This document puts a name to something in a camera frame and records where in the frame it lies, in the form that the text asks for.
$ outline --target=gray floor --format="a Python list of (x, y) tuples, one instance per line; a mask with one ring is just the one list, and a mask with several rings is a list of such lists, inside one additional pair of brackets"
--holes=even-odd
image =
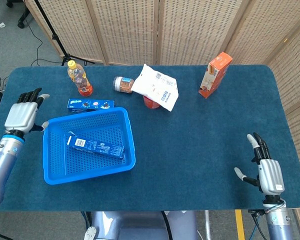
[[(17, 27), (18, 19), (24, 9), (22, 3), (15, 3), (13, 8), (8, 8), (5, 1), (0, 0), (0, 23), (5, 27), (0, 28), (0, 77), (9, 76), (17, 67), (30, 66), (36, 59), (36, 51), (40, 42), (34, 38), (29, 27)], [(45, 34), (41, 31), (31, 15), (27, 18), (34, 32), (43, 44), (39, 49), (39, 58), (59, 62), (61, 59), (51, 46)], [(42, 66), (57, 65), (39, 61)], [(254, 222), (247, 210), (242, 211), (245, 238), (249, 239)], [(300, 240), (300, 231), (296, 219), (290, 211), (293, 239)], [(198, 230), (205, 239), (204, 214), (197, 212)], [(213, 240), (238, 239), (235, 212), (210, 211), (211, 238)], [(266, 237), (267, 226), (265, 217), (260, 220), (260, 226)], [(0, 233), (14, 240), (81, 240), (85, 232), (85, 223), (80, 212), (0, 212)], [(256, 231), (255, 240), (261, 240), (261, 235)]]

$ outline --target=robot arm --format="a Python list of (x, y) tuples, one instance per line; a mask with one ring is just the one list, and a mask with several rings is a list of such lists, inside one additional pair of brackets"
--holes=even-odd
[(258, 187), (265, 195), (262, 202), (264, 210), (251, 210), (257, 227), (259, 228), (257, 216), (265, 215), (271, 240), (292, 240), (286, 202), (280, 198), (280, 194), (285, 190), (280, 164), (271, 159), (266, 142), (255, 132), (253, 136), (248, 134), (247, 138), (254, 151), (252, 162), (257, 164), (257, 179), (247, 177), (237, 167), (234, 171), (242, 181)]
[(41, 88), (20, 95), (17, 102), (12, 105), (5, 121), (5, 135), (0, 141), (0, 203), (4, 198), (5, 185), (21, 151), (25, 140), (24, 135), (31, 131), (43, 131), (48, 125), (45, 122), (38, 126), (35, 124), (37, 111), (48, 94), (38, 96)]

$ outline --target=orange box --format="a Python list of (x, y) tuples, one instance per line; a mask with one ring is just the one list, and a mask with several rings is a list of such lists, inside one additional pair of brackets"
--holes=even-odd
[(199, 93), (204, 98), (208, 98), (220, 85), (232, 60), (231, 56), (221, 52), (208, 64), (199, 89)]

